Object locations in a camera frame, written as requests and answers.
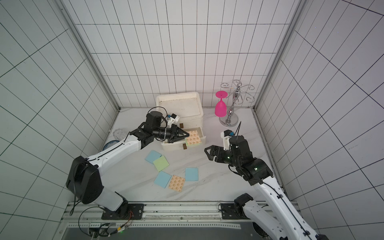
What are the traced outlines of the orange patterned sticky note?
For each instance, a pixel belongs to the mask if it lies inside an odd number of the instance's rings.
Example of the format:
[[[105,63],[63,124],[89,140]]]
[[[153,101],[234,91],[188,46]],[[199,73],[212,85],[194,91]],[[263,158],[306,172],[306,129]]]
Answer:
[[[187,146],[196,146],[202,143],[202,140],[199,136],[198,131],[194,130],[194,131],[187,131],[187,132],[190,134],[190,136],[186,138]]]
[[[185,181],[185,178],[173,175],[171,177],[168,188],[176,192],[181,192],[184,187]]]

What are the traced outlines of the green sticky note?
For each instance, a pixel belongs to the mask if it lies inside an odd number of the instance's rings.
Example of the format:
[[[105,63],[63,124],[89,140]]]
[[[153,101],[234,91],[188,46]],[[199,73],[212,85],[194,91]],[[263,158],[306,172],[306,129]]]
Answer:
[[[160,158],[153,161],[153,164],[158,172],[161,172],[165,168],[169,166],[169,163],[165,156],[161,156]]]

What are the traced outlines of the white plastic drawer cabinet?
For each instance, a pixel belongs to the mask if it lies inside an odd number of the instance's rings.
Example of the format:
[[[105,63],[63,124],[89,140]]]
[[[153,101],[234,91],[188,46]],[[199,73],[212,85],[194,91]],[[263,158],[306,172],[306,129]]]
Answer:
[[[164,107],[169,114],[180,117],[178,125],[182,129],[203,127],[203,108],[200,95],[197,92],[159,95],[156,106]]]

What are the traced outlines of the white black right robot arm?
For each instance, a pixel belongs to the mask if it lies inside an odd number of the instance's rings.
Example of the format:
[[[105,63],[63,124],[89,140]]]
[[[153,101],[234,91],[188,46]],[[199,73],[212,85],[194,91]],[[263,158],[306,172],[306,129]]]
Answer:
[[[273,240],[326,240],[303,219],[281,189],[272,170],[261,159],[255,158],[243,136],[226,136],[222,147],[205,148],[210,161],[234,167],[234,173],[242,177],[261,193],[267,205],[275,213],[272,217],[249,194],[234,200],[234,213],[241,219],[249,219]]]

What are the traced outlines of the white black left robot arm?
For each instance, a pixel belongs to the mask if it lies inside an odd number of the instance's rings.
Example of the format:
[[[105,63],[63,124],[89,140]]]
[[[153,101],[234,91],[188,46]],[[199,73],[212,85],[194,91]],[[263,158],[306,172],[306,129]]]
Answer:
[[[87,158],[75,158],[66,181],[67,189],[81,203],[97,204],[106,212],[123,218],[130,210],[129,203],[120,194],[103,186],[102,175],[130,154],[145,148],[154,139],[172,144],[189,137],[189,133],[176,125],[176,120],[175,114],[168,120],[161,112],[149,112],[145,122],[114,146]]]

